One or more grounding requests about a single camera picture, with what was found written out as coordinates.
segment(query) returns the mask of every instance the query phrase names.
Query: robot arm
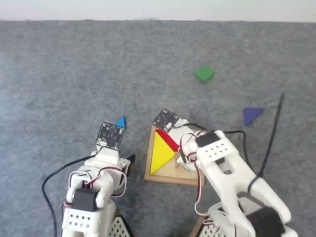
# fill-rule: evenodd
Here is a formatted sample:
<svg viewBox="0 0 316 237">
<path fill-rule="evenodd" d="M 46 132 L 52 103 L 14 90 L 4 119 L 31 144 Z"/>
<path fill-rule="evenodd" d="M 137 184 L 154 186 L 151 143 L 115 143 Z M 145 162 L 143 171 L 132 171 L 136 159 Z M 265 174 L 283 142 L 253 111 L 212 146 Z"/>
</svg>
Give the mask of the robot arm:
<svg viewBox="0 0 316 237">
<path fill-rule="evenodd" d="M 249 183 L 256 175 L 225 134 L 222 131 L 209 132 L 183 145 L 182 149 L 187 162 L 196 160 L 196 166 L 206 175 L 221 199 L 207 213 L 221 227 L 221 233 L 227 237 L 263 236 L 256 223 L 252 223 L 251 214 L 261 209 L 266 211 L 266 208 L 253 208 L 249 200 L 243 202 L 238 197 L 240 193 L 247 192 Z M 264 179 L 259 178 L 253 184 L 250 194 L 277 213 L 282 225 L 282 237 L 297 236 L 294 230 L 285 225 L 291 220 L 289 209 Z"/>
<path fill-rule="evenodd" d="M 83 166 L 72 172 L 64 203 L 62 237 L 107 237 L 111 231 L 116 205 L 126 189 L 131 161 L 119 158 L 118 139 L 122 128 L 103 123 L 97 138 L 98 151 Z M 120 194 L 115 190 L 124 186 Z"/>
</svg>

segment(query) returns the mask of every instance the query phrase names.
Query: white wall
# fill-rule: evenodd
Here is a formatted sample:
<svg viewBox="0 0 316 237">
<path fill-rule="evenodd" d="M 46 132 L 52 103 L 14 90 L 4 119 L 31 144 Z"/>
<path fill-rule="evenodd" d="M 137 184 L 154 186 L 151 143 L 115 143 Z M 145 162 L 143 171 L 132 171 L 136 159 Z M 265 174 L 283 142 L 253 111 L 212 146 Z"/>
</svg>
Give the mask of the white wall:
<svg viewBox="0 0 316 237">
<path fill-rule="evenodd" d="M 316 0 L 0 0 L 0 20 L 316 22 Z"/>
</svg>

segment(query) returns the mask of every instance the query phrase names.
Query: gray carpet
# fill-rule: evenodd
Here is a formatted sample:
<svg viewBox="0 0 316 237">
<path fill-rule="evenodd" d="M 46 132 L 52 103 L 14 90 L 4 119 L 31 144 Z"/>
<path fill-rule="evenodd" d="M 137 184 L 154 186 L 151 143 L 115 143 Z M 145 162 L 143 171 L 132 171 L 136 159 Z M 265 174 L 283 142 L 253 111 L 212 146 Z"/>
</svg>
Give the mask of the gray carpet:
<svg viewBox="0 0 316 237">
<path fill-rule="evenodd" d="M 213 65 L 203 84 L 192 72 Z M 213 129 L 245 129 L 258 170 L 286 93 L 265 178 L 302 237 L 316 231 L 316 24 L 245 22 L 0 22 L 0 236 L 52 236 L 45 176 L 89 155 L 101 121 L 125 115 L 120 154 L 137 162 L 115 200 L 138 237 L 184 237 L 196 188 L 145 182 L 150 125 L 163 107 Z M 246 106 L 265 107 L 249 127 Z M 231 136 L 238 149 L 241 137 Z M 68 175 L 47 185 L 61 226 Z M 218 200 L 210 185 L 201 208 Z"/>
</svg>

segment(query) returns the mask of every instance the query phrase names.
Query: green cube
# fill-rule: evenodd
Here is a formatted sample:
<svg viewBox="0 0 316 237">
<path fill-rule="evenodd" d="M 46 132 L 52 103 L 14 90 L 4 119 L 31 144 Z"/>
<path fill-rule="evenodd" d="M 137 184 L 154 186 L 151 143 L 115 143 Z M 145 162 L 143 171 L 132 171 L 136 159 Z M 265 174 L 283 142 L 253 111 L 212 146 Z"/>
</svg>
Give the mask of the green cube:
<svg viewBox="0 0 316 237">
<path fill-rule="evenodd" d="M 214 76 L 215 72 L 210 69 L 209 66 L 201 66 L 199 67 L 195 72 L 194 75 L 197 76 L 202 82 L 206 82 L 209 80 L 212 76 Z"/>
</svg>

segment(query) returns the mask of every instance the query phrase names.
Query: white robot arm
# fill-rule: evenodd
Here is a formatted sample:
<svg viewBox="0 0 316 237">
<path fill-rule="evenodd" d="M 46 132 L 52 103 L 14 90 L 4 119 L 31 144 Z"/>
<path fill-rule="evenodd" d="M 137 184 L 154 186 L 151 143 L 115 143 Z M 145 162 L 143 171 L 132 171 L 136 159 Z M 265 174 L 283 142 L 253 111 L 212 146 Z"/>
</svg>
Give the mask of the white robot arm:
<svg viewBox="0 0 316 237">
<path fill-rule="evenodd" d="M 107 237 L 113 231 L 116 232 L 113 236 L 132 236 L 124 218 L 115 213 L 115 203 L 110 199 L 124 194 L 127 177 L 135 160 L 135 155 L 127 159 L 119 158 L 118 148 L 123 133 L 123 127 L 102 122 L 96 139 L 97 151 L 89 157 L 67 163 L 44 180 L 42 193 L 53 216 L 55 237 L 56 216 L 45 185 L 61 170 L 84 160 L 85 164 L 69 176 L 68 191 L 63 204 L 62 237 Z M 124 189 L 121 193 L 114 193 L 122 186 Z"/>
<path fill-rule="evenodd" d="M 194 162 L 206 175 L 221 200 L 207 213 L 199 213 L 198 198 L 196 212 L 211 218 L 206 219 L 206 225 L 216 224 L 219 227 L 217 231 L 220 229 L 219 232 L 226 237 L 269 236 L 269 232 L 262 230 L 267 228 L 272 231 L 278 229 L 276 231 L 282 237 L 297 237 L 296 232 L 285 225 L 291 220 L 289 209 L 264 179 L 258 178 L 251 187 L 251 193 L 247 193 L 256 174 L 222 131 L 199 136 L 183 145 L 182 150 L 188 163 Z M 270 223 L 265 218 L 274 219 Z"/>
<path fill-rule="evenodd" d="M 66 195 L 62 237 L 107 237 L 116 210 L 110 197 L 126 189 L 130 161 L 118 151 L 102 148 L 71 173 Z M 124 186 L 121 194 L 113 191 Z"/>
</svg>

